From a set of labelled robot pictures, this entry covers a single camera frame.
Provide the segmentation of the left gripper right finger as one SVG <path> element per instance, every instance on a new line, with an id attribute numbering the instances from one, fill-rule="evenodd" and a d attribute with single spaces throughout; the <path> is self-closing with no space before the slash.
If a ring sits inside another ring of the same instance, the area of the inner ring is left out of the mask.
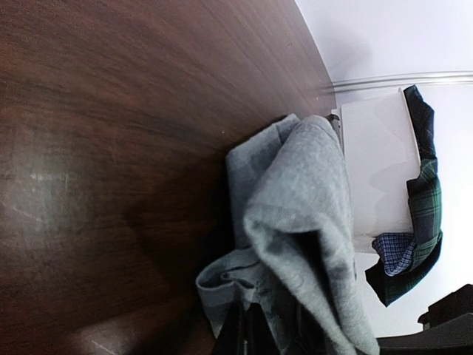
<path id="1" fill-rule="evenodd" d="M 252 303 L 246 315 L 248 354 L 280 355 L 261 305 Z"/>

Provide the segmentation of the grey shirt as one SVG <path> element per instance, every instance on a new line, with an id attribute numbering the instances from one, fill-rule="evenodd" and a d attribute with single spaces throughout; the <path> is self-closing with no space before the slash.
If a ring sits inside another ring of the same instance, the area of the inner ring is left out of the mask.
<path id="1" fill-rule="evenodd" d="M 289 115 L 226 157 L 235 248 L 196 287 L 217 340 L 261 305 L 280 354 L 378 354 L 358 295 L 344 154 L 330 122 Z"/>

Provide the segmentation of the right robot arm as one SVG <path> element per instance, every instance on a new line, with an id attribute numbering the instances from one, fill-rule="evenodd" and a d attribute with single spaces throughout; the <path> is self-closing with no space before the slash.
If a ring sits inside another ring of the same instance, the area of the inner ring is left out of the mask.
<path id="1" fill-rule="evenodd" d="M 471 354 L 472 285 L 431 304 L 418 318 L 421 332 L 378 339 L 382 354 Z"/>

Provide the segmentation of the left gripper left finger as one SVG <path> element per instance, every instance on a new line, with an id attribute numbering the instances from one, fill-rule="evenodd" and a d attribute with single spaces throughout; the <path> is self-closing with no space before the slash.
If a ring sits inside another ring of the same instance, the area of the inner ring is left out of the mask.
<path id="1" fill-rule="evenodd" d="M 214 355 L 243 355 L 245 353 L 245 309 L 233 302 L 214 346 Z"/>

